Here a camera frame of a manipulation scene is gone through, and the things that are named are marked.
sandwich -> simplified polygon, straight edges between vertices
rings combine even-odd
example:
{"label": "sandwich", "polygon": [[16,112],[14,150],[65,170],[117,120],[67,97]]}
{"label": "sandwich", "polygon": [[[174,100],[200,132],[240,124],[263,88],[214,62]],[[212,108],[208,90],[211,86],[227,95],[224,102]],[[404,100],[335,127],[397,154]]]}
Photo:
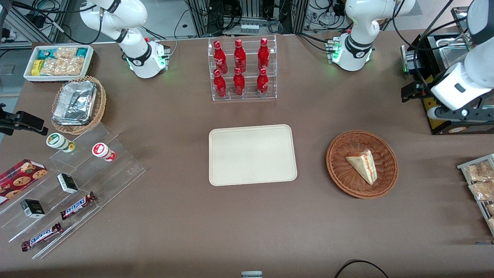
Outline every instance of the sandwich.
{"label": "sandwich", "polygon": [[350,162],[368,184],[372,185],[377,180],[374,158],[370,150],[349,153],[346,160]]}

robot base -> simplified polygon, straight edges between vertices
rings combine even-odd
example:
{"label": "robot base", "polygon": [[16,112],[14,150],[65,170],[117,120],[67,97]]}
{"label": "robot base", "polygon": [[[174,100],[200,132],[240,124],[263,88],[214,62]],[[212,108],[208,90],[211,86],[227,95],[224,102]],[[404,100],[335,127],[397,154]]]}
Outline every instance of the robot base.
{"label": "robot base", "polygon": [[334,53],[328,53],[328,62],[337,64],[342,69],[347,71],[358,71],[371,57],[372,49],[367,55],[361,58],[355,58],[353,54],[346,48],[345,39],[348,34],[343,34],[340,37],[334,37],[330,44],[326,44],[326,50],[333,50]]}
{"label": "robot base", "polygon": [[140,78],[151,78],[168,69],[170,49],[157,42],[148,42],[151,46],[151,56],[142,66],[135,66],[127,59],[130,69]]}

white cylindrical container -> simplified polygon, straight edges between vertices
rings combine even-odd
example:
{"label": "white cylindrical container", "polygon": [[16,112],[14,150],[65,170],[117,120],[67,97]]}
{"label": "white cylindrical container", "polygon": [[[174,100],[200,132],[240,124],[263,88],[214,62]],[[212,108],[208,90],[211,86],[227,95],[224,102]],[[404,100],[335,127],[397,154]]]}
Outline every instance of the white cylindrical container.
{"label": "white cylindrical container", "polygon": [[110,150],[105,143],[97,143],[94,145],[92,152],[95,156],[103,158],[105,161],[113,161],[117,157],[117,153]]}
{"label": "white cylindrical container", "polygon": [[76,149],[76,144],[60,133],[50,134],[50,136],[46,138],[46,144],[63,152],[71,152]]}

red-capped container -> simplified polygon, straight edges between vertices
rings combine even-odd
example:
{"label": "red-capped container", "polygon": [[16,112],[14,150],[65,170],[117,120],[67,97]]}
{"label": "red-capped container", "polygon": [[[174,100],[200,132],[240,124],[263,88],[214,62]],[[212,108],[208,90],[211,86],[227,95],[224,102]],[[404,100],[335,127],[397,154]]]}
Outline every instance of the red-capped container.
{"label": "red-capped container", "polygon": [[219,69],[214,70],[214,89],[219,98],[226,98],[226,83]]}
{"label": "red-capped container", "polygon": [[235,76],[233,77],[233,83],[235,85],[235,94],[238,96],[244,96],[246,92],[246,80],[242,74],[240,67],[235,68]]}
{"label": "red-capped container", "polygon": [[235,59],[235,66],[239,67],[244,73],[247,71],[247,57],[246,57],[246,51],[244,47],[242,46],[242,40],[241,39],[236,39],[235,40],[235,52],[233,54],[233,57]]}
{"label": "red-capped container", "polygon": [[114,161],[117,153],[110,150],[105,143],[97,143],[92,149],[93,155],[103,158],[105,161]]}
{"label": "red-capped container", "polygon": [[265,97],[268,94],[268,82],[266,68],[260,69],[259,76],[257,77],[257,95],[259,97]]}
{"label": "red-capped container", "polygon": [[228,66],[226,65],[226,55],[223,49],[221,49],[221,43],[219,41],[214,41],[214,63],[216,68],[221,71],[222,74],[228,72]]}
{"label": "red-capped container", "polygon": [[261,39],[261,47],[259,48],[259,51],[257,52],[257,67],[259,70],[262,68],[268,68],[269,66],[269,48],[268,48],[268,39],[267,38],[262,38]]}

snickers bar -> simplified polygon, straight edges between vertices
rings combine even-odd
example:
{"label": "snickers bar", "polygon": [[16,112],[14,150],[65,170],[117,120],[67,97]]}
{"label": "snickers bar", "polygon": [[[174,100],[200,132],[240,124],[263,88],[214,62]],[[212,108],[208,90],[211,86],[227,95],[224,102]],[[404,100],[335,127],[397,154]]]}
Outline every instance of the snickers bar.
{"label": "snickers bar", "polygon": [[56,223],[53,227],[47,229],[46,231],[38,234],[36,237],[31,238],[31,240],[24,241],[21,245],[22,251],[26,252],[29,251],[31,248],[33,248],[36,244],[42,242],[43,240],[46,240],[50,236],[61,233],[62,226],[60,223]]}
{"label": "snickers bar", "polygon": [[80,209],[87,206],[90,202],[92,202],[95,199],[96,196],[94,196],[94,193],[91,191],[88,195],[84,196],[84,198],[79,200],[77,203],[73,204],[68,209],[60,212],[60,214],[62,215],[62,220],[69,218],[71,215],[78,212]]}

